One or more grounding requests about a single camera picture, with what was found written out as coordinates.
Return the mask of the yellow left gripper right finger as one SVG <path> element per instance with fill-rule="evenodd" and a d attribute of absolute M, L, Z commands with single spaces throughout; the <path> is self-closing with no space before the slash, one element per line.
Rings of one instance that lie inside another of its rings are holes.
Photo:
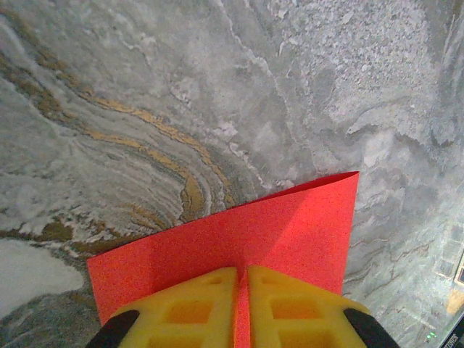
<path fill-rule="evenodd" d="M 359 302 L 263 266 L 248 280 L 251 348 L 399 348 Z"/>

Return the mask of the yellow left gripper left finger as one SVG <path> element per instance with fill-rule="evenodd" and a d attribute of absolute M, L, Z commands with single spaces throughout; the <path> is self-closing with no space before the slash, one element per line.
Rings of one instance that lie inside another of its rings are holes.
<path fill-rule="evenodd" d="M 237 269 L 219 268 L 117 310 L 85 348 L 233 348 Z"/>

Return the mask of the red cloth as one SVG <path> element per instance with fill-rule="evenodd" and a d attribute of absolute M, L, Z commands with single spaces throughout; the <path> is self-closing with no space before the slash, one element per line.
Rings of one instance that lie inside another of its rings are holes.
<path fill-rule="evenodd" d="M 251 348 L 250 265 L 341 293 L 358 180 L 357 172 L 319 178 L 90 258 L 100 321 L 156 291 L 235 267 L 240 285 L 233 348 Z"/>

